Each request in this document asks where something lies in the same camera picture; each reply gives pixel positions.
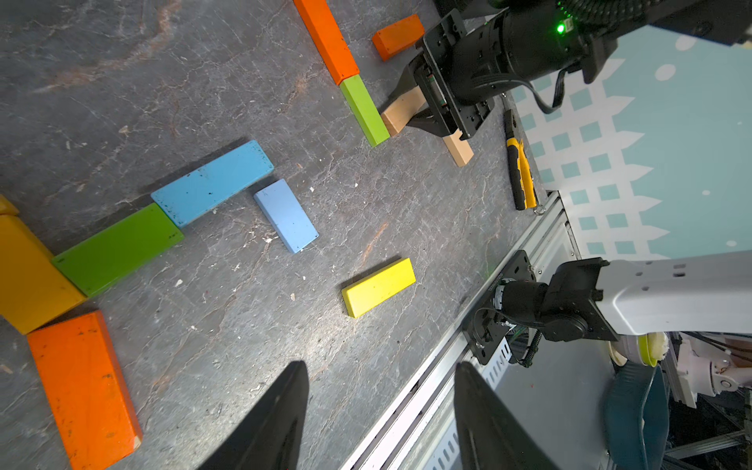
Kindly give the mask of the orange long block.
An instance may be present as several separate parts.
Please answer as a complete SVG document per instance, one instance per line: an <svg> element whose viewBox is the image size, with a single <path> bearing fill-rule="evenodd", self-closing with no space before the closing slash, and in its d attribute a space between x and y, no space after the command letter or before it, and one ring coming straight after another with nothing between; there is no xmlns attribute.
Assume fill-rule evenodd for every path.
<svg viewBox="0 0 752 470"><path fill-rule="evenodd" d="M138 450L143 432L101 311L27 336L74 469L107 469Z"/></svg>

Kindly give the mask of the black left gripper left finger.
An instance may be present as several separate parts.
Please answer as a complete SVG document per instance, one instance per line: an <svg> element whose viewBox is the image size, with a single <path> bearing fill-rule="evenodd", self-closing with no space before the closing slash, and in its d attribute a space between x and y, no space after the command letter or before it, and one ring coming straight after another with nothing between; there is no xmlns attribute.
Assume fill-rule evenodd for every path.
<svg viewBox="0 0 752 470"><path fill-rule="evenodd" d="M203 469L295 469L309 400L303 360L290 362Z"/></svg>

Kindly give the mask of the light blue short block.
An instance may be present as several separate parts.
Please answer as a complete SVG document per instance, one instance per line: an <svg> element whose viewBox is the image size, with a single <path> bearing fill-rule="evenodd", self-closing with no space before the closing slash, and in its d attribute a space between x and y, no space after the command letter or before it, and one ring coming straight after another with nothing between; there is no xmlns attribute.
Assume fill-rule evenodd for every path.
<svg viewBox="0 0 752 470"><path fill-rule="evenodd" d="M291 253L301 252L319 237L313 223L284 179L260 190L254 195L254 199Z"/></svg>

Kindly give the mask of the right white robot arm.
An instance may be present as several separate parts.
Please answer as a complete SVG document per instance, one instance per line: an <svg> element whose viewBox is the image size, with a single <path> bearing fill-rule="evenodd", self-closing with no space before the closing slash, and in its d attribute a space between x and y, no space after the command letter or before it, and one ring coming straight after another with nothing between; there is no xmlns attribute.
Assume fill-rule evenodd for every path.
<svg viewBox="0 0 752 470"><path fill-rule="evenodd" d="M645 27L731 45L751 24L747 1L485 1L488 20L464 25L468 8L439 5L443 18L417 40L385 108L392 131L416 127L438 137L473 137L495 97L555 74L557 111L565 78L595 81L620 37ZM536 340L615 342L627 336L681 332L718 346L723 333L751 329L748 252L680 260L627 262L587 258L562 264L538 282L523 254L493 281L464 320L477 360L487 363L507 333L505 323L531 328Z"/></svg>

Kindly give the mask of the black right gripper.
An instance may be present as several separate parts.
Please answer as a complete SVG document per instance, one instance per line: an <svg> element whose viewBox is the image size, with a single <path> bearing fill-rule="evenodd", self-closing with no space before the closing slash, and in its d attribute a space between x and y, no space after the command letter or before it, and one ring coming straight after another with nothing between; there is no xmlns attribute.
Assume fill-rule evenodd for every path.
<svg viewBox="0 0 752 470"><path fill-rule="evenodd" d="M467 35L460 11L449 11L432 29L416 43L419 51L403 70L388 103L393 103L403 94L420 87L427 107L415 114L407 123L438 137L446 137L460 129L461 139L472 138L485 123L495 104L492 100L465 103L452 89L454 52Z"/></svg>

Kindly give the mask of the yellow-orange short block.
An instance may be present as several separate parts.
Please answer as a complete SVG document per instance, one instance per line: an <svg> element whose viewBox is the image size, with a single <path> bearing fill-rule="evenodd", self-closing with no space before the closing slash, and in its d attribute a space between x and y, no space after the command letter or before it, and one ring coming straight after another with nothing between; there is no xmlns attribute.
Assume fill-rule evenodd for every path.
<svg viewBox="0 0 752 470"><path fill-rule="evenodd" d="M2 215L1 315L23 335L86 301L52 258L19 217Z"/></svg>

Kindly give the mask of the light blue long block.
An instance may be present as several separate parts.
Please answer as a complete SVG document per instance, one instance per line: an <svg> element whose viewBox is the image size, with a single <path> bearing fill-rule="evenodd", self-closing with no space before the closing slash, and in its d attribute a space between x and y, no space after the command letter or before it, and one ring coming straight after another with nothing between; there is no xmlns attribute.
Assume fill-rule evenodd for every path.
<svg viewBox="0 0 752 470"><path fill-rule="evenodd" d="M184 227L273 171L271 160L252 140L170 182L151 197L176 226Z"/></svg>

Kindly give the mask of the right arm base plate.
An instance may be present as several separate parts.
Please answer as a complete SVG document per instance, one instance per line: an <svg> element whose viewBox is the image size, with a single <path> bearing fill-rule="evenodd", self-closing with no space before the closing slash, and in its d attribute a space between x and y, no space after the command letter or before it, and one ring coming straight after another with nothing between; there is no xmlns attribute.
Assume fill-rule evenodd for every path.
<svg viewBox="0 0 752 470"><path fill-rule="evenodd" d="M507 325L501 301L497 301L497 288L511 281L535 281L528 253L516 251L503 266L481 297L470 307L460 325L470 351L479 364L487 365L512 326Z"/></svg>

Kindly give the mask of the lime green block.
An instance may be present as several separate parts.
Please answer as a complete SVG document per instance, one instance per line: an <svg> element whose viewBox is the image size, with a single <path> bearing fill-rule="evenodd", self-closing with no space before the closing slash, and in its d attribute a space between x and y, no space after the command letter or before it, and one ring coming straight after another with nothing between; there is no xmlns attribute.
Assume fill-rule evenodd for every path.
<svg viewBox="0 0 752 470"><path fill-rule="evenodd" d="M390 138L386 125L383 123L367 88L359 74L346 78L340 83L340 89L345 96L360 128L368 143L377 147Z"/></svg>

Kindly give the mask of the green short block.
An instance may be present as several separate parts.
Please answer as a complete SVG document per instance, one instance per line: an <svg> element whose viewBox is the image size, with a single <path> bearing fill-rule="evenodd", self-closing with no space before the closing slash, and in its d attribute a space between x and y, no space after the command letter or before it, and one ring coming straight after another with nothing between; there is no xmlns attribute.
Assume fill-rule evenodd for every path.
<svg viewBox="0 0 752 470"><path fill-rule="evenodd" d="M87 297L96 297L184 239L156 204L126 217L52 260Z"/></svg>

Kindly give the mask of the yellow-orange long block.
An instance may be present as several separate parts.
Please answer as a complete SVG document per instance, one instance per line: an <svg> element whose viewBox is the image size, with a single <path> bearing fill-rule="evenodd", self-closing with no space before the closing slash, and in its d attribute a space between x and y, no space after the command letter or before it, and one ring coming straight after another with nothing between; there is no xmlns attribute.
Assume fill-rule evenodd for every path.
<svg viewBox="0 0 752 470"><path fill-rule="evenodd" d="M5 196L0 195L0 215L11 215L16 217L19 215L19 210L11 203Z"/></svg>

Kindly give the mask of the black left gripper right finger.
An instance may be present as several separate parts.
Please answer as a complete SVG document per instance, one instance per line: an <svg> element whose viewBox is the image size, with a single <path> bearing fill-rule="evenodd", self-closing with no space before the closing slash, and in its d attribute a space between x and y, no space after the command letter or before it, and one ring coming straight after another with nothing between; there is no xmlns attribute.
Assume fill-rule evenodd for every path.
<svg viewBox="0 0 752 470"><path fill-rule="evenodd" d="M555 469L470 362L454 372L454 416L464 469Z"/></svg>

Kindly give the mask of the tan wooden short block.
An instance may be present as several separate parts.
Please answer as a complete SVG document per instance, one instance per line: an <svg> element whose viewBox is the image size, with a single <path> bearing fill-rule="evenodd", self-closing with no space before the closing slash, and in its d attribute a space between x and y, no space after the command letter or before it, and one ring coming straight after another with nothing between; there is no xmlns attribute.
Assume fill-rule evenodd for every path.
<svg viewBox="0 0 752 470"><path fill-rule="evenodd" d="M426 99L419 86L401 94L382 113L382 121L391 137L405 129L409 121L426 106Z"/></svg>

